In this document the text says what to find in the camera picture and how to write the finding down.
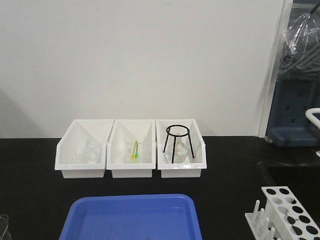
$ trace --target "black countertop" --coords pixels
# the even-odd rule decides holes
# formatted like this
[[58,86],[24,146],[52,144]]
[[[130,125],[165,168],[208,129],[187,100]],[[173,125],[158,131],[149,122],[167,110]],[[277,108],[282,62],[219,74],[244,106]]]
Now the black countertop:
[[203,139],[207,169],[200,178],[161,178],[154,170],[152,178],[127,179],[113,179],[109,170],[104,178],[64,179],[54,170],[60,139],[0,139],[0,213],[9,216],[13,240],[57,240],[82,197],[180,193],[193,199],[204,240],[253,240],[244,214],[257,199],[265,206],[261,187],[272,185],[262,163],[318,160],[316,148],[280,148],[258,137]]

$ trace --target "test tube rack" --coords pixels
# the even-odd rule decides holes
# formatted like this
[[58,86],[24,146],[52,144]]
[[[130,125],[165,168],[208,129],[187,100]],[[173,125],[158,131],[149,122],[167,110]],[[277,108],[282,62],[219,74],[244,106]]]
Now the test tube rack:
[[261,188],[265,208],[245,213],[256,240],[320,240],[320,229],[287,186]]

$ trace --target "glassware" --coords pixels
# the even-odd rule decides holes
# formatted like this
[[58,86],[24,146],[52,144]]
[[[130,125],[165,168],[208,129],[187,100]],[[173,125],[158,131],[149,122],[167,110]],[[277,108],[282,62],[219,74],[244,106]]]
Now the glassware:
[[174,149],[173,162],[176,164],[182,164],[186,160],[189,150],[188,148],[185,147],[185,144],[182,142],[181,137],[176,138],[175,148],[172,143],[168,146],[167,151],[165,152],[165,157],[167,158],[168,162],[171,162],[173,149]]
[[127,164],[143,163],[145,138],[141,134],[128,134],[125,141],[125,162]]
[[0,240],[12,240],[8,230],[9,217],[6,214],[0,215]]
[[74,153],[75,164],[97,164],[101,162],[101,144],[95,139],[86,141]]

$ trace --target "glass beaker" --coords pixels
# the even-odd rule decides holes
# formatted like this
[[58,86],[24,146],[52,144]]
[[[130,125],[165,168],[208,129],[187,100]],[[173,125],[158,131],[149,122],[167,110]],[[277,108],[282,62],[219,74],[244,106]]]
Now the glass beaker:
[[130,134],[124,137],[125,162],[127,164],[141,164],[144,159],[145,136],[141,134]]
[[0,240],[11,240],[11,235],[8,230],[9,217],[6,214],[0,215]]
[[101,144],[88,139],[85,146],[79,146],[74,153],[74,164],[97,164],[101,162]]

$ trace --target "blue plastic tray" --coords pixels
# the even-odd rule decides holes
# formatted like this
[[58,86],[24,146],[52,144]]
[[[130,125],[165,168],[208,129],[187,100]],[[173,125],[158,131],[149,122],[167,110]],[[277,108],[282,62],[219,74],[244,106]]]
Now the blue plastic tray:
[[183,194],[84,197],[70,208],[60,240],[202,240]]

